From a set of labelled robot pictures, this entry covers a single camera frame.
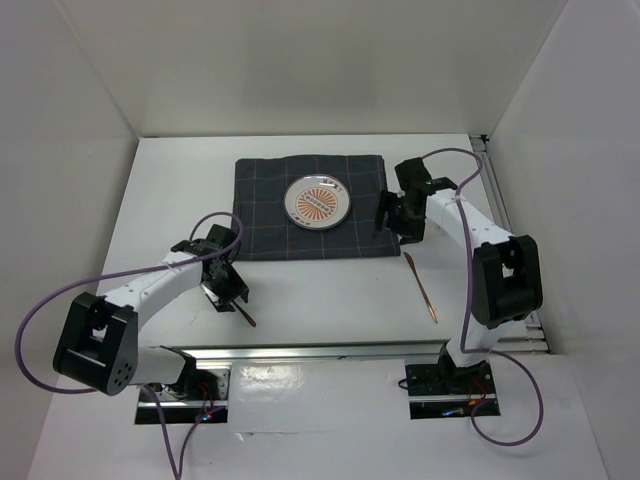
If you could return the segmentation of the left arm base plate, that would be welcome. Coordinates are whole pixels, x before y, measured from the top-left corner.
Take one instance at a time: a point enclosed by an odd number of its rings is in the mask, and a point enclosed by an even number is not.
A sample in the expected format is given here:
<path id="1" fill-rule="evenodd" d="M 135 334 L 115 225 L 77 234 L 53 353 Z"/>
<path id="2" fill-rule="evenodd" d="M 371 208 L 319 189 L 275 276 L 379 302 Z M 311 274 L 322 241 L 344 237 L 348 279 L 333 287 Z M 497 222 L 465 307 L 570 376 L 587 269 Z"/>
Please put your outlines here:
<path id="1" fill-rule="evenodd" d="M 151 383 L 151 391 L 140 389 L 135 423 L 160 424 L 155 399 L 168 425 L 192 424 L 197 419 L 205 424 L 226 423 L 230 380 L 228 365 L 187 366 L 175 381 Z"/>

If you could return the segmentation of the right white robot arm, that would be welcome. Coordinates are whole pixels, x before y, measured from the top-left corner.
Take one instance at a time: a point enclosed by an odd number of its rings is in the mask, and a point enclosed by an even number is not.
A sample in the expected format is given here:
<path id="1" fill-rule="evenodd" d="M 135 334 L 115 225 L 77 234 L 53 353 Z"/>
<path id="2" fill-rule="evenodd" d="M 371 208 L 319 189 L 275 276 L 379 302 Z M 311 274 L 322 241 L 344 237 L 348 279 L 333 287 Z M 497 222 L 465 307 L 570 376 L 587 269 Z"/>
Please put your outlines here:
<path id="1" fill-rule="evenodd" d="M 439 352 L 434 381 L 460 391 L 486 367 L 488 352 L 511 326 L 543 302 L 539 253 L 529 235 L 517 236 L 482 214 L 447 177 L 434 178 L 421 158 L 395 167 L 401 192 L 382 191 L 375 228 L 402 245 L 423 240 L 431 221 L 464 251 L 467 299 L 459 332 Z"/>

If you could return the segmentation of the copper spoon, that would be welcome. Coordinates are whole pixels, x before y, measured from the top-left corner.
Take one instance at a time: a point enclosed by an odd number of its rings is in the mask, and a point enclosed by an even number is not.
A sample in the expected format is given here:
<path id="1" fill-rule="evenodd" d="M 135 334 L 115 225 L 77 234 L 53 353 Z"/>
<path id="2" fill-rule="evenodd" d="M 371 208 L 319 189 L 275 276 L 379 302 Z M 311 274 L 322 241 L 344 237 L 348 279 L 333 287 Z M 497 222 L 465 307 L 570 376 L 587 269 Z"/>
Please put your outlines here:
<path id="1" fill-rule="evenodd" d="M 245 309 L 243 309 L 238 303 L 233 302 L 234 308 L 243 316 L 243 318 L 249 323 L 249 325 L 253 328 L 257 327 L 257 323 L 256 321 L 253 319 L 253 317 L 246 312 Z"/>

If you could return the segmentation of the dark grey checked cloth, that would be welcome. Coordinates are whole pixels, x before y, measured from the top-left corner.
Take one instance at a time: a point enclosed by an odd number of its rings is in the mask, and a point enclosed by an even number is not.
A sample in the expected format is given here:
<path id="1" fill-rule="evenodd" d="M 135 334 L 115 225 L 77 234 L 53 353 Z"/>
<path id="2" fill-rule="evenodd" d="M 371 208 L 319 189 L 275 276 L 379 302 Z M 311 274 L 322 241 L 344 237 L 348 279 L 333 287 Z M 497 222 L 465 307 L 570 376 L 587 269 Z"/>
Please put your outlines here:
<path id="1" fill-rule="evenodd" d="M 328 175 L 346 186 L 352 206 L 346 219 L 323 231 L 296 225 L 285 212 L 294 181 Z M 294 155 L 243 158 L 235 163 L 233 213 L 244 226 L 240 261 L 333 260 L 395 257 L 397 236 L 374 229 L 380 192 L 387 188 L 380 155 Z"/>

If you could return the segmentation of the copper knife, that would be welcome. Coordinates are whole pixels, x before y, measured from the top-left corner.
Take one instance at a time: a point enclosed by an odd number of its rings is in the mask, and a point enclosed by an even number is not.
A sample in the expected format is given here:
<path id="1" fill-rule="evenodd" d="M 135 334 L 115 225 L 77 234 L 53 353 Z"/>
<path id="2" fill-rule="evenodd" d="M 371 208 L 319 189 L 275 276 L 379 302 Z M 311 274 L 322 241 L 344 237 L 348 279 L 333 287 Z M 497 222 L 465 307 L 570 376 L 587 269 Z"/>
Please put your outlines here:
<path id="1" fill-rule="evenodd" d="M 436 314 L 435 309 L 433 307 L 433 304 L 432 304 L 432 302 L 431 302 L 431 300 L 430 300 L 430 298 L 429 298 L 429 296 L 428 296 L 428 294 L 427 294 L 427 292 L 426 292 L 426 290 L 424 288 L 424 285 L 423 285 L 423 283 L 421 281 L 421 278 L 419 276 L 419 273 L 418 273 L 418 270 L 417 270 L 417 267 L 416 267 L 415 260 L 413 259 L 411 254 L 408 253 L 408 252 L 404 252 L 403 256 L 404 256 L 404 258 L 405 258 L 405 260 L 406 260 L 406 262 L 407 262 L 407 264 L 408 264 L 408 266 L 409 266 L 409 268 L 410 268 L 410 270 L 411 270 L 411 272 L 413 274 L 413 277 L 414 277 L 414 279 L 415 279 L 415 281 L 417 283 L 417 286 L 418 286 L 418 289 L 420 291 L 420 294 L 421 294 L 421 296 L 422 296 L 422 298 L 423 298 L 423 300 L 424 300 L 424 302 L 426 304 L 427 310 L 428 310 L 432 320 L 434 321 L 435 324 L 438 324 L 437 314 Z"/>

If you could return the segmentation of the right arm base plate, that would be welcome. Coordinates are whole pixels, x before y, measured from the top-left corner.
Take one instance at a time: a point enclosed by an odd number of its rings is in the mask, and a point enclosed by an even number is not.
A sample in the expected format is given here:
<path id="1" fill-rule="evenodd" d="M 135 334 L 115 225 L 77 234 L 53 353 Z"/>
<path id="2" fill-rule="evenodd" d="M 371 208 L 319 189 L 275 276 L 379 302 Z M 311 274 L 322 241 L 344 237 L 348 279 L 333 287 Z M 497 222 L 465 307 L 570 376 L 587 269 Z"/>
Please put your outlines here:
<path id="1" fill-rule="evenodd" d="M 493 373 L 488 362 L 457 368 L 449 358 L 434 364 L 408 364 L 397 382 L 408 395 L 412 420 L 499 416 Z"/>

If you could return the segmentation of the orange patterned plate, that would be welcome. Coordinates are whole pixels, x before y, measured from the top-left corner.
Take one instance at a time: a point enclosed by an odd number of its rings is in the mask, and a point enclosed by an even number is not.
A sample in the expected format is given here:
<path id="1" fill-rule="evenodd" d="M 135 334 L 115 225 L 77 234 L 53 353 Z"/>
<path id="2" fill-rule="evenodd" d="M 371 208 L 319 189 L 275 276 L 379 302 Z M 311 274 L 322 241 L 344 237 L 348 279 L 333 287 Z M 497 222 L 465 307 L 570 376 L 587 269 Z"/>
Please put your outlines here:
<path id="1" fill-rule="evenodd" d="M 332 229 L 351 211 L 351 194 L 338 179 L 308 175 L 295 180 L 284 194 L 287 217 L 297 226 L 313 231 Z"/>

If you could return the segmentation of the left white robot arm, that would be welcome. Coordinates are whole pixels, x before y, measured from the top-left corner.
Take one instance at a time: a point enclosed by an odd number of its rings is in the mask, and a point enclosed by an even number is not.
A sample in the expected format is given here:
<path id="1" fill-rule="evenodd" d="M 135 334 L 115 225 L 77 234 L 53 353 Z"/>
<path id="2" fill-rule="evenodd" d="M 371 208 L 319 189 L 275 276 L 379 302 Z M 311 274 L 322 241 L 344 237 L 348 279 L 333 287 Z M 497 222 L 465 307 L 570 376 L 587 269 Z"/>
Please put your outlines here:
<path id="1" fill-rule="evenodd" d="M 101 296 L 78 295 L 71 303 L 53 368 L 87 387 L 114 396 L 129 385 L 162 385 L 176 399 L 211 393 L 214 375 L 174 347 L 142 347 L 139 333 L 180 295 L 203 291 L 219 313 L 249 299 L 249 288 L 229 255 L 239 242 L 230 228 L 214 224 L 204 238 L 173 246 L 158 270 L 144 273 Z"/>

